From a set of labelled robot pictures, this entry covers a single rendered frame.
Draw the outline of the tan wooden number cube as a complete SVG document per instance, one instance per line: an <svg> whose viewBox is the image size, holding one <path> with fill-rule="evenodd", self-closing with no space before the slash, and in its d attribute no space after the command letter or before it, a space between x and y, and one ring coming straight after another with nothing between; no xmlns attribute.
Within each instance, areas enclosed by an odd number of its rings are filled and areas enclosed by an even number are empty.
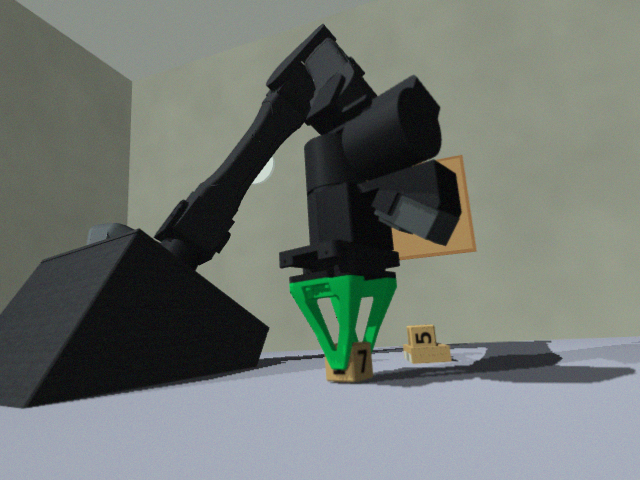
<svg viewBox="0 0 640 480"><path fill-rule="evenodd" d="M409 346L437 346L434 325L407 326L407 336Z"/></svg>
<svg viewBox="0 0 640 480"><path fill-rule="evenodd" d="M347 369L333 370L325 356L326 380L358 382L373 377L370 342L353 342Z"/></svg>

